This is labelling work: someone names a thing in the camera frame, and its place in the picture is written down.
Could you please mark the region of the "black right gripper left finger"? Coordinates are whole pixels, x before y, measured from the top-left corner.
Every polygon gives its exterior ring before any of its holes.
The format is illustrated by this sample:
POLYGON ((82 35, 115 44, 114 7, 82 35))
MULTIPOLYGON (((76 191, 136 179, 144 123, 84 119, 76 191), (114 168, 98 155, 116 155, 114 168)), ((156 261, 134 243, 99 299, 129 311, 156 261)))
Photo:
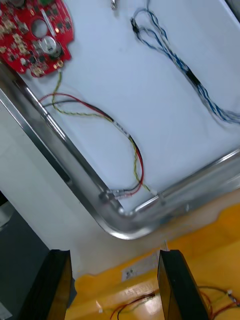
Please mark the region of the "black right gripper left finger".
POLYGON ((19 312, 19 320, 64 320, 72 290, 69 250, 50 250, 19 312))

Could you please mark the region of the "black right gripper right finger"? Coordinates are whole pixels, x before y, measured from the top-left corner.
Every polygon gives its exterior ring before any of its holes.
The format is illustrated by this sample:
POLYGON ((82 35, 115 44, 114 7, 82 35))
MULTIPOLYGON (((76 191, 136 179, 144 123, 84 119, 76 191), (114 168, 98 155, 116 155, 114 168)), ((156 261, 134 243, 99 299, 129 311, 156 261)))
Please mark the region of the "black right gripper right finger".
POLYGON ((208 320, 209 312, 179 250, 161 250, 157 280, 166 320, 208 320))

